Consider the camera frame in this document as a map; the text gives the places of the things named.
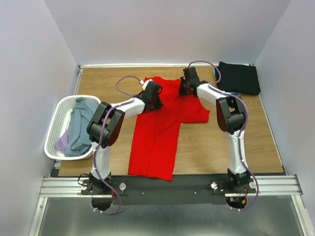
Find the red t shirt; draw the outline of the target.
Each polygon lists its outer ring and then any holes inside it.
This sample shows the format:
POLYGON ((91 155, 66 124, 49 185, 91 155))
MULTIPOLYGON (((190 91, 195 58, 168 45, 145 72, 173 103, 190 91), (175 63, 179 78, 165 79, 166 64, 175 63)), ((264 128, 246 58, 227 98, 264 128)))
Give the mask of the red t shirt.
POLYGON ((171 181, 183 123, 207 123, 210 111, 199 98, 179 94, 181 80, 153 77, 162 86, 163 106, 137 116, 128 174, 171 181))

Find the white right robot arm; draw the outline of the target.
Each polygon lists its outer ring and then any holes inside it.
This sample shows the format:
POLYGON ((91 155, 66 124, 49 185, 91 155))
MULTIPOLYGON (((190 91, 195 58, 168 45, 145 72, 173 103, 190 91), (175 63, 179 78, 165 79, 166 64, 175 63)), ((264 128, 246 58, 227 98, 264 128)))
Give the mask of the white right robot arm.
POLYGON ((229 151, 226 186, 233 193, 239 192, 251 179, 244 146, 247 107, 240 95, 222 91, 206 81, 200 81, 195 67, 186 67, 183 73, 179 94, 203 98, 216 107, 217 124, 227 136, 229 151))

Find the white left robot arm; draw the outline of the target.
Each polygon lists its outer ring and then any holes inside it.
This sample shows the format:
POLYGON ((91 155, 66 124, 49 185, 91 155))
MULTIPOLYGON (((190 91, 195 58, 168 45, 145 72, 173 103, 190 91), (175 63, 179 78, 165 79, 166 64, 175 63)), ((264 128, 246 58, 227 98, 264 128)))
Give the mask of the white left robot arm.
POLYGON ((93 165, 89 181, 98 194, 104 194, 112 188, 107 180, 111 175, 111 146, 118 139, 123 121, 163 106, 159 97, 161 85, 152 79, 141 81, 140 85, 142 91, 135 96, 131 95, 126 101, 116 104, 101 102, 88 124, 87 133, 93 145, 93 165))

